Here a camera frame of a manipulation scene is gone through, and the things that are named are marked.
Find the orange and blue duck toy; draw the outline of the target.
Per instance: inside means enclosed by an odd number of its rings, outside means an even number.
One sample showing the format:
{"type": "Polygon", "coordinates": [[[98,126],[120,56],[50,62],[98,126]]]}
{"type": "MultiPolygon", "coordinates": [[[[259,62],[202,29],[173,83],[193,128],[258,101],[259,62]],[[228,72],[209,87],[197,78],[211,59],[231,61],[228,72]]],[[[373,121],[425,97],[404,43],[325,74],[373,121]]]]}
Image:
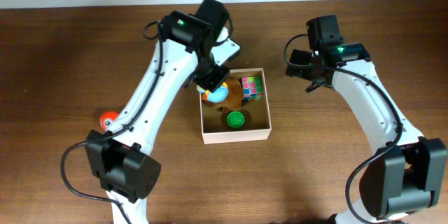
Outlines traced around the orange and blue duck toy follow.
{"type": "Polygon", "coordinates": [[[197,85],[197,91],[201,94],[202,101],[211,103],[223,102],[229,93],[228,85],[226,83],[222,83],[221,86],[219,86],[214,92],[205,90],[197,85]]]}

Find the green round plastic toy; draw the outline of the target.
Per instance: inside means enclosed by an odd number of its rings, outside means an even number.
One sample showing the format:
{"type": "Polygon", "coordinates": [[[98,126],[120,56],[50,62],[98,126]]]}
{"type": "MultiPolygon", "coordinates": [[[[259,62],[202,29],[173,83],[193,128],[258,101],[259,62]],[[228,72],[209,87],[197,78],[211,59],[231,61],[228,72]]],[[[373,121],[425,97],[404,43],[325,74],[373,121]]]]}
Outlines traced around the green round plastic toy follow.
{"type": "Polygon", "coordinates": [[[232,129],[239,129],[245,123],[244,115],[239,111],[232,111],[227,115],[227,125],[232,129]]]}

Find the red ball with eye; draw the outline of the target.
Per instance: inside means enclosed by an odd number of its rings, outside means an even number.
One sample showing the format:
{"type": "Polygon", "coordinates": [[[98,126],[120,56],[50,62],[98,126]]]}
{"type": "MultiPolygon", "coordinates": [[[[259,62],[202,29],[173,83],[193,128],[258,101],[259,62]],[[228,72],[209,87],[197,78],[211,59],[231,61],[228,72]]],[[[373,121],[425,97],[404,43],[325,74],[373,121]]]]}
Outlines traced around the red ball with eye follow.
{"type": "Polygon", "coordinates": [[[106,130],[111,123],[113,123],[119,116],[116,111],[105,111],[100,116],[100,125],[103,130],[106,130]]]}

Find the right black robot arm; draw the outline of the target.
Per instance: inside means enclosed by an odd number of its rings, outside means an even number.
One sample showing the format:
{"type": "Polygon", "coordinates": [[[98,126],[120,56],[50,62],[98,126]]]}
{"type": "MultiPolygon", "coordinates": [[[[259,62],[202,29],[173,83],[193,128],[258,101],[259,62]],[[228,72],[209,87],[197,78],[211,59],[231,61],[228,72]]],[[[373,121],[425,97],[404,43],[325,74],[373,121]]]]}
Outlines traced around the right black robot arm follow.
{"type": "Polygon", "coordinates": [[[347,210],[329,223],[401,223],[438,204],[447,163],[439,138],[427,139],[382,85],[361,43],[345,43],[335,15],[307,21],[308,51],[285,56],[286,75],[337,91],[349,105],[372,150],[345,185],[347,210]]]}

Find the multicoloured puzzle cube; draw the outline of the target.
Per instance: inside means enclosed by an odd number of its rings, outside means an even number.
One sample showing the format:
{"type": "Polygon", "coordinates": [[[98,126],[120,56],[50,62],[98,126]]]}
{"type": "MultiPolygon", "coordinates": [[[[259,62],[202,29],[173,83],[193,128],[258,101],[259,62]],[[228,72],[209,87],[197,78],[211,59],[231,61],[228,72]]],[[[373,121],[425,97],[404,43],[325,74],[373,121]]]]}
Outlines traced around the multicoloured puzzle cube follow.
{"type": "Polygon", "coordinates": [[[263,82],[261,76],[249,76],[241,78],[241,86],[244,92],[244,102],[260,101],[263,98],[263,82]]]}

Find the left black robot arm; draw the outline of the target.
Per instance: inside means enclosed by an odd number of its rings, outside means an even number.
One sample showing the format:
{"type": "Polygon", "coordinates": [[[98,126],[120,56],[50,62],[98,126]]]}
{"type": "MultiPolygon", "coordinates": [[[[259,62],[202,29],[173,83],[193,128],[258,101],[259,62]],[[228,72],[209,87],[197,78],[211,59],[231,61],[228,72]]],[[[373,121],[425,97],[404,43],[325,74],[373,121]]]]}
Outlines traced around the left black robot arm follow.
{"type": "Polygon", "coordinates": [[[146,198],[161,172],[150,157],[156,134],[187,80],[214,92],[228,77],[225,62],[240,51],[225,28],[229,21],[216,0],[203,0],[193,15],[173,11],[158,21],[155,52],[131,99],[104,133],[88,134],[87,158],[114,223],[147,223],[146,198]]]}

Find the brown plush bear toy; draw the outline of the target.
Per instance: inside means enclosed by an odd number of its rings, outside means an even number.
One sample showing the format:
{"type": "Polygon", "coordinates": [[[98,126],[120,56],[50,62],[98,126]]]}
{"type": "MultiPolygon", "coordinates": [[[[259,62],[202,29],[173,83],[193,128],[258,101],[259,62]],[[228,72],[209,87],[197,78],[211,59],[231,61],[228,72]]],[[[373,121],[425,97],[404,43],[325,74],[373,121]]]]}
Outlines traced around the brown plush bear toy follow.
{"type": "Polygon", "coordinates": [[[242,107],[242,102],[244,99],[244,91],[242,88],[242,84],[239,82],[237,78],[228,78],[225,81],[225,84],[228,88],[227,97],[218,103],[206,101],[205,95],[202,95],[202,101],[213,109],[217,109],[220,112],[228,113],[230,111],[238,111],[242,107]]]}

